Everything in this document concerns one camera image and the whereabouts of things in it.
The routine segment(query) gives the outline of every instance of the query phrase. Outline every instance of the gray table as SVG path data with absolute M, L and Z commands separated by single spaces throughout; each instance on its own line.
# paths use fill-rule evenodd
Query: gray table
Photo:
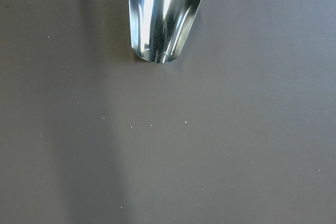
M 334 224 L 335 18 L 203 0 L 155 65 L 128 0 L 0 0 L 0 223 Z

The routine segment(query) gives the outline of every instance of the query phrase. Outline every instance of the silver scoop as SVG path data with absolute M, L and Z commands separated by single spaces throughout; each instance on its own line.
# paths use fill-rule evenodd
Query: silver scoop
M 132 48 L 165 63 L 179 57 L 201 0 L 129 0 Z

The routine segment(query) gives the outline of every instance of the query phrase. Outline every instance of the curved metal surface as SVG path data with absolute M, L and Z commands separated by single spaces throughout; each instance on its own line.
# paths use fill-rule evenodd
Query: curved metal surface
M 131 43 L 143 59 L 179 57 L 201 0 L 129 0 Z

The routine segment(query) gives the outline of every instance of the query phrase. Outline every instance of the scoop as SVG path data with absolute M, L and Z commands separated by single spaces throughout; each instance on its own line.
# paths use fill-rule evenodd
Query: scoop
M 144 60 L 177 59 L 201 0 L 129 0 L 131 45 Z

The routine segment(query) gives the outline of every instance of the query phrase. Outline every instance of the stainless steel scoop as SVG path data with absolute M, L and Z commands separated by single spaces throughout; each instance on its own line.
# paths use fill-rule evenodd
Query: stainless steel scoop
M 179 57 L 201 0 L 129 0 L 131 42 L 143 59 Z

